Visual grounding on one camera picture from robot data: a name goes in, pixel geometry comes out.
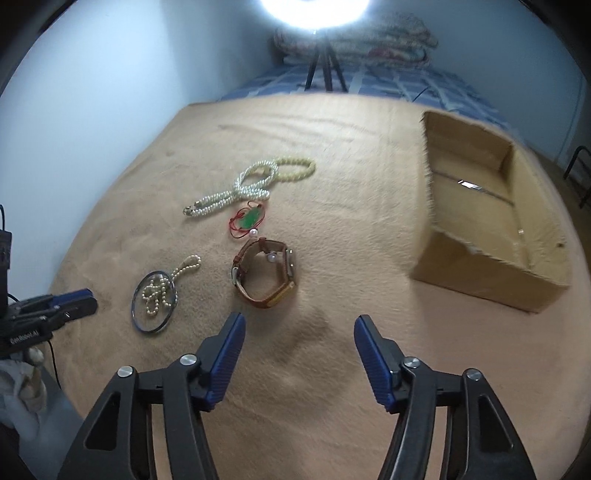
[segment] beige blanket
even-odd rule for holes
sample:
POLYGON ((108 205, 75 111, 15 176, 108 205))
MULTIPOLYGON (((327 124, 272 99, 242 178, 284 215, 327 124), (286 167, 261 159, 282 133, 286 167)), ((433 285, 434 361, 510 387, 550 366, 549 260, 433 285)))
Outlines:
MULTIPOLYGON (((56 335, 57 366, 86 414, 121 365, 161 368, 215 333, 228 313, 248 320, 224 402, 204 415, 221 479, 374 480, 396 418, 372 395, 353 322, 372 316, 385 336, 432 368, 481 369, 506 407, 540 480, 575 457, 591 403, 591 287, 564 206, 534 157, 570 241, 573 285, 541 314, 412 281, 411 240, 423 108, 345 95, 273 96, 191 105, 97 204, 53 285, 93 290, 99 313, 56 335), (238 206, 206 219, 183 207, 229 188, 245 167, 278 155, 316 159, 314 176, 272 187, 261 234, 298 253, 297 292, 270 310, 241 300, 229 267, 238 206), (157 336, 131 325, 136 283, 188 254, 202 268, 178 281, 180 301, 157 336)), ((438 478, 444 412, 429 479, 438 478)), ((158 467, 165 472, 161 416, 158 467)), ((165 478, 169 473, 160 473, 165 478)))

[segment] light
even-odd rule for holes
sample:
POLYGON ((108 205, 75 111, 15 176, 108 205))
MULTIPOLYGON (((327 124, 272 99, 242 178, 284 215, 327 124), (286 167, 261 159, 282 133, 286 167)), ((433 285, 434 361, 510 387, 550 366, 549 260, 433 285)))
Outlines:
POLYGON ((369 0, 261 0, 267 11, 292 27, 318 30, 357 20, 369 0))

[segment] white pearl necklace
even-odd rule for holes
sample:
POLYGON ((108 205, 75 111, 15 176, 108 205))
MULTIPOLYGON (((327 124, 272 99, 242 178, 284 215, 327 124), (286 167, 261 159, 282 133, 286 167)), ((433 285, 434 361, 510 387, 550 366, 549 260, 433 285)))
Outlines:
MULTIPOLYGON (((198 270, 201 266, 201 257, 199 255, 189 255, 181 266, 176 268, 171 275, 173 282, 183 273, 188 273, 192 270, 198 270)), ((150 279, 150 284, 144 287, 142 291, 142 299, 146 302, 146 313, 154 317, 160 309, 160 297, 162 297, 162 304, 165 307, 171 307, 171 303, 167 300, 166 295, 170 288, 170 281, 163 275, 155 275, 150 279)))
POLYGON ((232 190, 208 195, 193 205, 185 207, 183 213, 191 217, 201 217, 217 212, 228 205, 241 200, 253 200, 260 202, 268 200, 271 192, 265 190, 274 181, 299 181, 311 176, 316 170, 316 162, 309 158, 276 158, 273 160, 261 160, 244 170, 234 181, 232 190), (306 167, 304 170, 293 173, 279 173, 280 165, 296 165, 306 167), (250 175, 262 170, 265 178, 252 185, 243 186, 242 183, 250 175))

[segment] cardboard box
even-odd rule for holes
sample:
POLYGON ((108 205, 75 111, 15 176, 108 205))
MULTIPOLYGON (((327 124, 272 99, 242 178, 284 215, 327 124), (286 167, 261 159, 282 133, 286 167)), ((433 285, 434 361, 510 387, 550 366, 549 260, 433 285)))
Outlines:
POLYGON ((540 312, 568 288, 566 236, 522 147, 451 115, 423 116, 412 278, 540 312))

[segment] metal bangle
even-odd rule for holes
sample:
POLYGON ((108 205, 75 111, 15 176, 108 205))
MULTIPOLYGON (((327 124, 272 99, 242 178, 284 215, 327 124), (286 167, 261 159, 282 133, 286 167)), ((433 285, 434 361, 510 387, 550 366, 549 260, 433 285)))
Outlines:
POLYGON ((131 322, 134 324, 134 327, 142 333, 157 333, 160 330, 162 330, 164 327, 166 327, 168 321, 170 320, 170 316, 173 314, 173 310, 176 306, 177 306, 177 289, 174 286, 173 278, 163 270, 154 270, 153 272, 148 273, 144 278, 142 278, 142 280, 138 283, 138 286, 135 289, 134 297, 131 299, 131 322), (166 314, 166 317, 164 317, 164 320, 162 320, 162 322, 159 325, 157 325, 155 328, 150 329, 150 330, 146 330, 139 325, 137 319, 135 318, 135 301, 138 297, 139 291, 142 288, 142 284, 146 280, 148 280, 150 277, 153 277, 155 275, 162 275, 170 282, 170 290, 173 294, 173 301, 170 304, 170 309, 169 309, 168 313, 166 314))

